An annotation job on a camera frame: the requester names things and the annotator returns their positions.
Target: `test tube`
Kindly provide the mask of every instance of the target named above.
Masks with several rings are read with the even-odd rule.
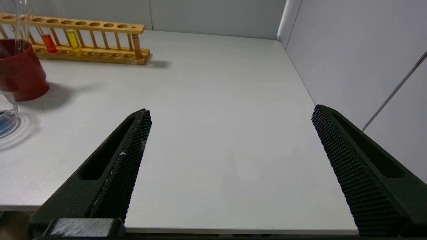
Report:
[[[52,36],[50,35],[49,30],[45,27],[36,27],[36,29],[41,39],[43,40],[44,45],[47,48],[47,51],[50,53],[57,52],[58,50],[56,49],[56,46],[53,43]]]
[[[68,38],[70,39],[71,47],[73,52],[80,54],[82,53],[82,46],[80,46],[79,41],[77,40],[76,31],[67,30]]]

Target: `yellow test tube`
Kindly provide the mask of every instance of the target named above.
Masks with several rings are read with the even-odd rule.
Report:
[[[68,30],[67,31],[68,38],[70,39],[71,47],[73,48],[73,52],[82,53],[82,47],[80,46],[79,41],[76,37],[76,31]]]

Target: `red test tube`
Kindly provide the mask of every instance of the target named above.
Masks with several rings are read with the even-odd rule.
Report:
[[[55,53],[58,50],[56,49],[55,44],[53,43],[52,37],[50,34],[43,34],[42,35],[43,42],[46,45],[47,51],[50,53]]]

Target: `white table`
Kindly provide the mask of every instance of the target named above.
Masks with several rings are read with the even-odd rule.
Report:
[[[51,83],[0,140],[0,211],[34,211],[130,113],[153,126],[129,232],[357,234],[280,43],[146,31],[146,67],[42,61]]]

